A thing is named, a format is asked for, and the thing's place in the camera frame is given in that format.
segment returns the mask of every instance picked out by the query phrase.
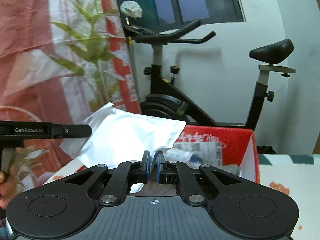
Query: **finger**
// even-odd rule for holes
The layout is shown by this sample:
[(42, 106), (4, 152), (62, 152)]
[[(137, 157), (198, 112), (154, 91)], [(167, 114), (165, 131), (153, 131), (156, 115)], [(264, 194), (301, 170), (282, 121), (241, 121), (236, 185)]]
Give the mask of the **finger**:
[(0, 171), (0, 184), (4, 182), (4, 179), (5, 179), (5, 174), (4, 172)]
[(5, 182), (0, 184), (0, 195), (7, 196), (16, 190), (17, 182), (9, 177)]
[(0, 207), (2, 209), (6, 209), (9, 202), (10, 202), (11, 198), (6, 198), (6, 197), (2, 197), (0, 198)]

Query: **white plastic bag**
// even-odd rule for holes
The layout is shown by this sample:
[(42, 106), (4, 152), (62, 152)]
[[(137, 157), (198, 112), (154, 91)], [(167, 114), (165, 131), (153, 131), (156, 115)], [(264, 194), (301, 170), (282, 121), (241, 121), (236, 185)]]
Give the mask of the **white plastic bag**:
[(124, 15), (132, 18), (142, 17), (142, 9), (140, 5), (135, 1), (124, 1), (120, 5), (120, 11), (122, 11)]
[[(110, 169), (125, 161), (141, 160), (145, 150), (153, 159), (156, 150), (173, 146), (186, 125), (183, 121), (128, 113), (113, 108), (111, 103), (82, 123), (91, 126), (91, 137), (65, 139), (60, 147), (87, 167), (102, 163)], [(142, 186), (133, 185), (131, 193)]]

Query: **white bag on handlebar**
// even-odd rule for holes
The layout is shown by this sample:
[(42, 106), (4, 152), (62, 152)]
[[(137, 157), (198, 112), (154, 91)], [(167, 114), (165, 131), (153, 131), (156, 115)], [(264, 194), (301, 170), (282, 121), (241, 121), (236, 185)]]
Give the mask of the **white bag on handlebar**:
[(140, 5), (135, 1), (124, 1), (120, 5), (120, 11), (122, 11), (124, 15), (132, 18), (142, 17), (142, 9)]

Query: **exercise bike handlebar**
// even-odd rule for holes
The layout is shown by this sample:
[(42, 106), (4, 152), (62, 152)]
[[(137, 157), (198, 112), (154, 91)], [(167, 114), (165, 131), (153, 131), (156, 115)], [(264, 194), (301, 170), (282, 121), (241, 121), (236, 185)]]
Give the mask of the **exercise bike handlebar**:
[(191, 43), (191, 44), (202, 44), (210, 40), (216, 35), (215, 32), (210, 32), (207, 36), (203, 37), (202, 39), (195, 40), (195, 39), (176, 39), (174, 41), (169, 41), (169, 43)]
[(183, 35), (193, 31), (197, 27), (201, 25), (200, 20), (194, 20), (193, 22), (189, 23), (188, 25), (184, 26), (183, 28), (175, 31), (174, 33), (169, 34), (155, 34), (155, 35), (141, 35), (134, 37), (134, 40), (137, 43), (168, 43), (175, 41), (182, 37)]

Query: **window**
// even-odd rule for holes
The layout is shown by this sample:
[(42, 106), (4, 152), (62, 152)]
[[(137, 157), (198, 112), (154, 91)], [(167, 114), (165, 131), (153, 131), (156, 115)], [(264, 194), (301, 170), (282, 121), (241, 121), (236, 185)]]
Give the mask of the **window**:
[(132, 1), (140, 4), (142, 18), (132, 19), (131, 22), (156, 32), (180, 28), (195, 19), (200, 19), (202, 24), (243, 21), (238, 0)]

